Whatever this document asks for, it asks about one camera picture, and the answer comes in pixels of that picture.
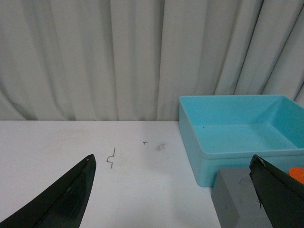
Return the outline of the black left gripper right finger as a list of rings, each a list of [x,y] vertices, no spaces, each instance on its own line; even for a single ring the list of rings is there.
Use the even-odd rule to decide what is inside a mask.
[[[304,185],[256,154],[249,168],[258,200],[272,227],[302,228]]]

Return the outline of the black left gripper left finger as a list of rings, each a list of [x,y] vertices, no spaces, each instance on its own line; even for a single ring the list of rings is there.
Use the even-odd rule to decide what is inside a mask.
[[[78,228],[91,194],[96,170],[86,156],[32,201],[0,223],[2,228]]]

